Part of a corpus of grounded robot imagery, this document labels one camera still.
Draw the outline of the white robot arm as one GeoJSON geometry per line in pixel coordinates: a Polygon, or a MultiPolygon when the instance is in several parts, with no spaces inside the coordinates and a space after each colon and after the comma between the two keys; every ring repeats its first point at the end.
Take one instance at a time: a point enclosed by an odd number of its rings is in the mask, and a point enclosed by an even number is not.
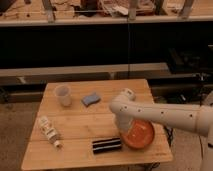
{"type": "Polygon", "coordinates": [[[134,119],[142,119],[206,137],[200,171],[213,171],[213,107],[136,102],[135,93],[125,88],[112,99],[109,109],[122,132],[130,128],[134,119]]]}

